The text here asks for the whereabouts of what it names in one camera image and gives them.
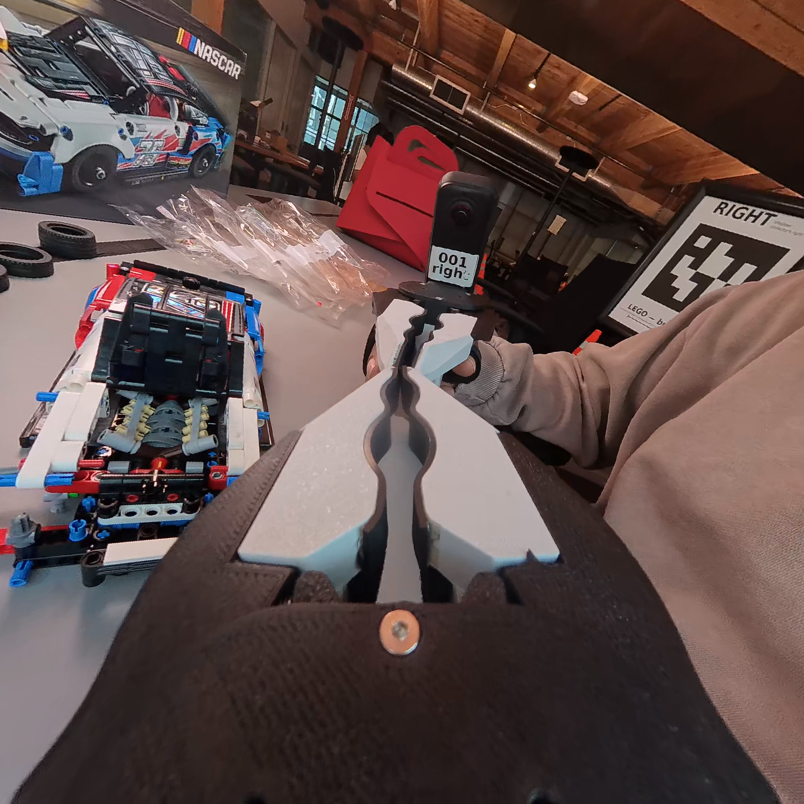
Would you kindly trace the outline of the pile of clear plastic bags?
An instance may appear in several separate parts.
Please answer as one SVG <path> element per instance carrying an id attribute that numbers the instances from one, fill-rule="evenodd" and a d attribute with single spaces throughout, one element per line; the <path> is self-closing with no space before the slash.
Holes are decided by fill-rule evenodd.
<path id="1" fill-rule="evenodd" d="M 152 214 L 132 204 L 115 208 L 164 247 L 263 281 L 297 310 L 332 326 L 388 288 L 385 268 L 288 200 L 232 206 L 193 186 Z"/>

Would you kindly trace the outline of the toy car set box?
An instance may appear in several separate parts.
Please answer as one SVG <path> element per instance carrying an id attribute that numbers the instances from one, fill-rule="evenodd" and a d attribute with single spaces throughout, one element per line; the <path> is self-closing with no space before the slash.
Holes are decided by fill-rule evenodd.
<path id="1" fill-rule="evenodd" d="M 226 193 L 246 55 L 190 2 L 1 2 L 2 209 L 125 223 Z"/>

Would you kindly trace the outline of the toy brick race car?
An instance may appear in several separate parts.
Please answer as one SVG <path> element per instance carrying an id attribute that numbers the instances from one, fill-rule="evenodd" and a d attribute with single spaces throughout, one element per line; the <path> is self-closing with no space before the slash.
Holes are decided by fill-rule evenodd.
<path id="1" fill-rule="evenodd" d="M 2 528 L 9 586 L 76 565 L 85 587 L 154 568 L 274 443 L 260 301 L 216 279 L 107 264 L 74 350 L 19 437 L 2 488 L 42 490 L 66 524 Z"/>

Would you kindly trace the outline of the red felt bag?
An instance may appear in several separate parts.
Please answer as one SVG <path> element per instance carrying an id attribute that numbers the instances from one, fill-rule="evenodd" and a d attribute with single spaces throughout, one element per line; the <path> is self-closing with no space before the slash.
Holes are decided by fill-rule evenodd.
<path id="1" fill-rule="evenodd" d="M 441 179 L 459 168 L 455 153 L 420 126 L 390 145 L 377 137 L 338 216 L 347 234 L 424 271 Z"/>

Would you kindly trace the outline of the person's beige sweatshirt torso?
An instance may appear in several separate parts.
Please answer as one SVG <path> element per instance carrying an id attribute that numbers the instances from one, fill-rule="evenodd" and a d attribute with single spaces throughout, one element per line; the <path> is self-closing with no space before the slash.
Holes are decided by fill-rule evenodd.
<path id="1" fill-rule="evenodd" d="M 802 381 L 726 382 L 619 448 L 606 514 L 662 595 L 719 712 L 802 802 Z"/>

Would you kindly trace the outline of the person's right hand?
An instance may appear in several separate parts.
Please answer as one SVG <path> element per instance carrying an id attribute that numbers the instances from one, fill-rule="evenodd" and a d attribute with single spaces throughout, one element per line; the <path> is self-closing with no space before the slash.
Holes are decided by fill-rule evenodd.
<path id="1" fill-rule="evenodd" d="M 460 387 L 474 382 L 480 374 L 481 356 L 473 347 L 469 356 L 456 367 L 447 371 L 441 378 L 440 387 L 448 392 L 456 392 Z"/>

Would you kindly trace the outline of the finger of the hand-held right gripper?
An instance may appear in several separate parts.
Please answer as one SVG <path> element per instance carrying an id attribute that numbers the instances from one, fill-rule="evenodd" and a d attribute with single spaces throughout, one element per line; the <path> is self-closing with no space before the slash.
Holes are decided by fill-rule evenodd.
<path id="1" fill-rule="evenodd" d="M 443 313 L 438 327 L 417 349 L 412 366 L 427 380 L 440 386 L 444 376 L 468 359 L 474 345 L 476 317 Z"/>
<path id="2" fill-rule="evenodd" d="M 394 299 L 377 317 L 377 373 L 391 368 L 411 367 L 415 356 L 417 320 L 420 306 L 412 301 Z"/>

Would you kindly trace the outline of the framed marker sign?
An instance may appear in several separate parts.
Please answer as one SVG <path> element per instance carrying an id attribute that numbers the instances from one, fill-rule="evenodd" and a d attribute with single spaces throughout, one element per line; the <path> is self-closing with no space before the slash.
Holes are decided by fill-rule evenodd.
<path id="1" fill-rule="evenodd" d="M 600 321 L 626 337 L 701 296 L 802 269 L 802 198 L 706 183 L 666 227 Z"/>

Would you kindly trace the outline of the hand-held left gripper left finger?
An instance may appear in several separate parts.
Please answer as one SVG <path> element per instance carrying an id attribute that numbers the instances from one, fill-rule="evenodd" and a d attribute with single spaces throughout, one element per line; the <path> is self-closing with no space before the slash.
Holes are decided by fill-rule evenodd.
<path id="1" fill-rule="evenodd" d="M 303 428 L 238 548 L 244 562 L 324 573 L 375 598 L 387 548 L 387 486 L 398 372 L 381 371 Z"/>

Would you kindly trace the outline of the window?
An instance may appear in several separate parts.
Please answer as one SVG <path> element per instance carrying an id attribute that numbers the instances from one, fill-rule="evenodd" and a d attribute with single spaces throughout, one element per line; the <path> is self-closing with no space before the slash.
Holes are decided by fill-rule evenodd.
<path id="1" fill-rule="evenodd" d="M 334 149 L 340 123 L 347 105 L 347 91 L 338 86 L 328 89 L 328 80 L 317 75 L 310 97 L 307 123 L 302 136 L 299 153 L 304 157 L 311 149 Z M 371 104 L 358 99 L 345 142 L 345 150 L 350 150 L 354 141 L 366 136 L 379 123 Z"/>

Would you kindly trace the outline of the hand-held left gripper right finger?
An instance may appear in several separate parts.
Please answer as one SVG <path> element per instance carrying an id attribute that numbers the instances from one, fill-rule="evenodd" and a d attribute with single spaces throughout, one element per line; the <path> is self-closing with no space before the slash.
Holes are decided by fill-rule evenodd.
<path id="1" fill-rule="evenodd" d="M 559 548 L 497 430 L 413 368 L 402 369 L 413 483 L 412 537 L 424 600 L 453 600 L 479 573 Z"/>

